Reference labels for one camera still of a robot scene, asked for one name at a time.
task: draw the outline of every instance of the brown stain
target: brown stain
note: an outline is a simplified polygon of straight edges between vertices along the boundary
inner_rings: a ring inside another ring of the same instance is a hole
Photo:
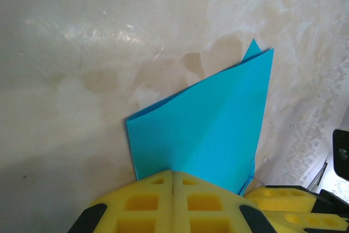
[[[101,96],[99,104],[103,110],[103,120],[108,126],[118,126],[123,129],[124,119],[139,109],[135,102],[130,101],[129,96],[130,94],[121,90]]]
[[[243,42],[238,34],[227,34],[216,40],[210,50],[203,53],[203,65],[206,75],[213,75],[241,61],[243,55]]]
[[[63,73],[52,74],[49,76],[49,83],[52,87],[57,88],[65,78]]]
[[[159,58],[137,76],[133,91],[141,85],[162,95],[171,95],[187,88],[188,82],[181,63],[171,58]]]
[[[118,87],[118,74],[109,68],[82,73],[81,79],[85,87],[94,93],[109,93]]]
[[[187,53],[182,57],[182,62],[188,71],[194,73],[200,79],[205,77],[200,53]]]

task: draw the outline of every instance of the yellow foam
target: yellow foam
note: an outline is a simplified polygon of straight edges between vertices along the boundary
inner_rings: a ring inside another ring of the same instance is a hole
[[[104,203],[107,209],[94,233],[251,233],[241,205],[273,210],[262,212],[279,233],[348,227],[346,219],[337,215],[309,213],[316,199],[301,190],[262,187],[246,197],[167,170],[95,200],[91,206]]]
[[[197,177],[173,174],[172,232],[251,232],[240,205],[257,208],[251,201]]]
[[[304,232],[304,229],[339,230],[346,232],[348,222],[335,214],[263,211],[277,232]]]
[[[257,188],[245,195],[261,210],[311,212],[316,197],[295,188]]]
[[[107,209],[94,233],[171,233],[172,179],[166,170],[96,199]]]

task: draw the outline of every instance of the white surface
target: white surface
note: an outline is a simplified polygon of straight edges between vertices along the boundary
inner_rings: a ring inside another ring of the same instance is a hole
[[[342,122],[340,123],[340,125],[337,129],[349,131],[349,105],[344,113]]]
[[[346,106],[348,16],[349,0],[1,0],[0,231],[68,231],[135,179],[123,118],[252,38],[275,48],[257,178],[307,183]]]
[[[316,189],[316,193],[319,193],[321,189],[325,189],[332,192],[339,198],[349,203],[349,181],[337,176],[333,169],[333,152],[327,157],[327,167],[320,184]]]

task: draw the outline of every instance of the blue paper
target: blue paper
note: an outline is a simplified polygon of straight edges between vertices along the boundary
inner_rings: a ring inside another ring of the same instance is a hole
[[[240,65],[219,72],[126,121],[138,179],[188,172],[242,194],[266,104],[273,50],[253,40]]]

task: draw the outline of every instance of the white wall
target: white wall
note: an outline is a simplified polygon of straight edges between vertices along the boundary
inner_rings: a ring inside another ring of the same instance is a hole
[[[135,179],[123,118],[252,38],[275,48],[259,179],[306,183],[345,108],[348,16],[349,0],[1,0],[0,231],[68,231]]]

